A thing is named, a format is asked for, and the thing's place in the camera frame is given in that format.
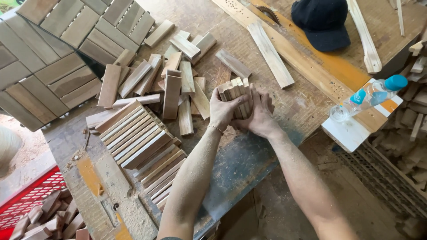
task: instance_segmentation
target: wooden workbench surface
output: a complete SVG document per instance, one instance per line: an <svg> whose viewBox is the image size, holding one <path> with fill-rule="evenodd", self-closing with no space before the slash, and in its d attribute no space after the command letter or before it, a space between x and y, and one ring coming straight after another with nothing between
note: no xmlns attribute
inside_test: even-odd
<svg viewBox="0 0 427 240"><path fill-rule="evenodd" d="M168 40L179 30L190 32L191 39L197 34L204 35L211 32L216 37L217 44L195 67L199 75L206 77L208 98L216 86L215 75L219 67L219 60L215 58L215 53L219 49L225 48L252 70L253 74L249 78L249 82L271 94L276 106L274 116L296 145L299 145L327 118L326 113L332 106L332 102L287 64L286 66L293 76L295 84L281 90L249 33L212 1L139 0L138 2L157 20L157 25L168 19L176 25L176 28L154 49L142 46L137 60L147 60L151 53L163 54L169 46ZM290 18L292 2L293 0L267 1L269 5L287 18ZM383 66L420 33L421 25L425 20L426 11L423 9L424 7L404 6L406 37L402 38L400 37L397 13L392 10L388 1L358 0L358 3ZM352 45L339 53L332 54L341 54L343 58L365 72L362 45L350 15L346 27ZM315 54L304 49L303 44L298 43L298 37L295 38L286 29L281 30L281 33L288 39L292 39L296 47L321 64L321 59L317 59ZM103 108L96 107L96 100L90 100L66 116L55 120L43 129L43 134L92 237L96 240L121 240L125 239L123 236L126 235L123 233L123 229L113 227L114 224L109 221L99 199L92 194L90 186L88 187L84 181L84 179L87 181L87 178L84 177L87 175L87 168L91 169L91 166L94 167L98 175L103 175L103 173L100 174L101 169L105 168L103 163L109 161L111 156L107 153L100 139L92 135L89 138L86 151L91 159L91 164L90 162L79 164L80 160L72 160L74 155L82 157L85 155L83 149L86 139L85 135L82 134L83 129L86 128L85 118L101 111ZM182 148L187 153L190 153L197 144L209 123L199 118L194 118L194 120L196 120L194 122L194 127L197 128L196 134L184 139L179 136L178 123L167 124L171 133L182 139ZM276 165L276 157L267 141L250 133L235 132L229 127L220 143L211 187L203 202L196 224L196 236L210 228ZM111 169L111 172L117 173L117 169ZM109 176L111 172L106 171L104 175ZM139 196L157 225L160 222L161 213L143 194L141 184L132 177L133 172L125 170L130 182L131 190L129 192L126 187L123 187L126 186L123 181L115 182L111 180L112 178L106 181L102 177L100 177L100 181L112 202L119 204L117 210L130 235L137 240L144 239L141 237L145 234L141 230L144 226L143 219L141 220L143 217L140 217L138 212L132 211L132 209L126 209L127 202L135 202L136 197Z"/></svg>

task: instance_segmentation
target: red plastic crate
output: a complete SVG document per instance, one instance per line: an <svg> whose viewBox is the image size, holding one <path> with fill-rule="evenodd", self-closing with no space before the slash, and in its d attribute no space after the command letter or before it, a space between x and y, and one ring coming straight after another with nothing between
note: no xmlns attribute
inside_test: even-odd
<svg viewBox="0 0 427 240"><path fill-rule="evenodd" d="M0 240L10 238L20 217L29 212L34 205L41 206L41 201L50 192L66 186L58 166L54 164L0 203Z"/></svg>

